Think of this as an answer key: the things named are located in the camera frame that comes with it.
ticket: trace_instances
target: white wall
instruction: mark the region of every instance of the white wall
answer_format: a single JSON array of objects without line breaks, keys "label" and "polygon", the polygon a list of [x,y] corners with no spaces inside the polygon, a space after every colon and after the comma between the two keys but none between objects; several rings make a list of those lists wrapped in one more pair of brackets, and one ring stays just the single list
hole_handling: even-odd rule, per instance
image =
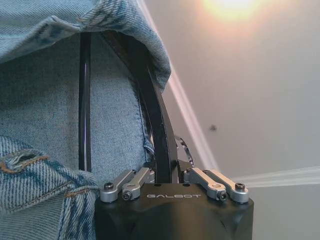
[{"label": "white wall", "polygon": [[175,69],[173,128],[251,187],[256,240],[318,239],[320,1],[234,0],[252,3],[238,17],[224,1],[144,0]]},{"label": "white wall", "polygon": [[260,0],[240,20],[204,2],[145,1],[220,169],[318,165],[320,1]]}]

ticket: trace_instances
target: orange stitching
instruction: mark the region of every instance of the orange stitching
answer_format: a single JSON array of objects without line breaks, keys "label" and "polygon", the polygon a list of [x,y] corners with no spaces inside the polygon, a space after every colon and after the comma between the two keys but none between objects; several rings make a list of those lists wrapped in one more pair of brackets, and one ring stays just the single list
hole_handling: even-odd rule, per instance
[{"label": "orange stitching", "polygon": [[21,172],[23,169],[25,169],[27,166],[29,166],[31,164],[34,164],[34,163],[36,163],[38,161],[41,161],[41,160],[48,160],[48,159],[49,159],[49,156],[39,156],[39,157],[33,158],[32,160],[23,163],[21,168],[18,169],[18,170],[11,170],[11,169],[7,168],[7,166],[6,166],[6,164],[4,162],[1,162],[0,163],[0,168],[4,173],[16,174],[16,173]]},{"label": "orange stitching", "polygon": [[73,183],[73,181],[68,181],[66,182],[65,184],[61,185],[61,186],[58,186],[56,188],[54,188],[53,190],[47,192],[46,194],[42,195],[41,197],[37,197],[35,199],[33,199],[32,201],[30,202],[26,202],[24,203],[23,205],[20,205],[20,206],[17,206],[17,207],[14,207],[14,208],[11,208],[9,209],[10,211],[16,211],[20,208],[23,208],[25,205],[32,205],[33,203],[37,202],[37,201],[40,201],[41,199],[44,199],[46,198],[46,196],[50,195],[50,194],[54,194],[56,191],[58,191],[59,189],[62,189],[63,187],[67,186],[68,184],[71,184]]},{"label": "orange stitching", "polygon": [[65,196],[66,198],[70,198],[70,197],[74,197],[74,196],[76,196],[76,195],[78,195],[78,194],[85,194],[85,193],[87,193],[87,192],[89,192],[89,191],[93,191],[93,190],[92,190],[92,189],[83,189],[83,190],[76,191],[76,192],[68,192],[68,193],[66,193],[64,196]]}]

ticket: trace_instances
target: black plastic housing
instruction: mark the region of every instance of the black plastic housing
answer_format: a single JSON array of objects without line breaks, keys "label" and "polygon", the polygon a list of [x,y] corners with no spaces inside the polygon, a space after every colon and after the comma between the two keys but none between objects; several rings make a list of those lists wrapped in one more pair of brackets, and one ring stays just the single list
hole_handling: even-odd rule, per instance
[{"label": "black plastic housing", "polygon": [[213,200],[198,184],[145,184],[141,195],[95,204],[98,240],[252,240],[254,203]]}]

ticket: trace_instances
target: black screw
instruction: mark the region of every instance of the black screw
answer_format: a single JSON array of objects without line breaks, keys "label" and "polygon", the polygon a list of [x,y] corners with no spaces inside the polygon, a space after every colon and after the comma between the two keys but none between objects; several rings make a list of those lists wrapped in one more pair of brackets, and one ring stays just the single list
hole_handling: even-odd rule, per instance
[{"label": "black screw", "polygon": [[107,182],[104,184],[104,190],[110,190],[114,188],[114,184],[112,182]]},{"label": "black screw", "polygon": [[235,184],[235,190],[237,190],[239,192],[243,192],[245,189],[246,189],[246,186],[243,183],[237,182]]},{"label": "black screw", "polygon": [[125,191],[122,194],[122,198],[123,198],[123,200],[128,201],[132,198],[132,193],[130,191]]},{"label": "black screw", "polygon": [[225,200],[227,200],[227,193],[225,191],[221,191],[218,193],[217,197],[221,202],[224,202]]}]

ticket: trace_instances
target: denim seam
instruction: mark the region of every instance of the denim seam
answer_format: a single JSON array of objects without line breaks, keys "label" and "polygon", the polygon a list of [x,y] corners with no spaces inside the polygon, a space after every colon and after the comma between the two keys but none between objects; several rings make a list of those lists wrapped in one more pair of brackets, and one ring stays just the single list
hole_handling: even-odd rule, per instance
[{"label": "denim seam", "polygon": [[89,189],[89,188],[86,188],[86,189],[82,189],[82,190],[80,190],[80,191],[76,191],[76,192],[67,192],[67,193],[65,193],[65,197],[66,198],[72,198],[72,197],[75,197],[75,196],[77,196],[77,195],[79,195],[79,194],[85,194],[85,193],[87,193],[87,192],[89,192],[89,191],[95,191],[94,189]]},{"label": "denim seam", "polygon": [[[139,106],[139,113],[140,113],[140,123],[141,123],[141,130],[142,130],[142,135],[143,135],[143,141],[146,140],[146,133],[145,133],[145,128],[144,128],[144,119],[143,119],[143,113],[142,113],[142,107],[141,107],[141,99],[140,99],[140,94],[139,94],[139,89],[138,85],[136,84],[136,97],[138,100],[138,106]],[[143,144],[144,148],[144,162],[147,162],[147,149]]]},{"label": "denim seam", "polygon": [[35,164],[38,161],[48,160],[48,159],[49,159],[49,156],[38,156],[38,157],[32,158],[31,160],[28,160],[27,162],[23,163],[21,168],[18,170],[11,170],[11,169],[7,168],[5,162],[1,162],[0,169],[6,174],[17,174],[17,173],[22,172],[22,170],[24,170],[26,167],[28,167],[32,164]]},{"label": "denim seam", "polygon": [[33,199],[32,201],[26,202],[26,203],[23,204],[23,205],[17,206],[17,207],[15,207],[15,208],[11,208],[11,209],[9,209],[9,211],[12,211],[12,212],[13,212],[13,211],[16,211],[16,210],[18,210],[18,209],[21,209],[21,208],[23,208],[23,207],[25,207],[25,206],[32,205],[32,204],[34,204],[35,202],[40,201],[40,200],[46,198],[47,196],[54,194],[55,192],[59,191],[59,190],[62,189],[63,187],[66,187],[67,185],[72,184],[72,183],[73,183],[73,181],[68,181],[68,182],[66,182],[65,184],[63,184],[63,185],[61,185],[61,186],[59,186],[59,187],[56,187],[56,188],[54,188],[53,190],[47,192],[46,194],[42,195],[41,197],[37,197],[37,198]]}]

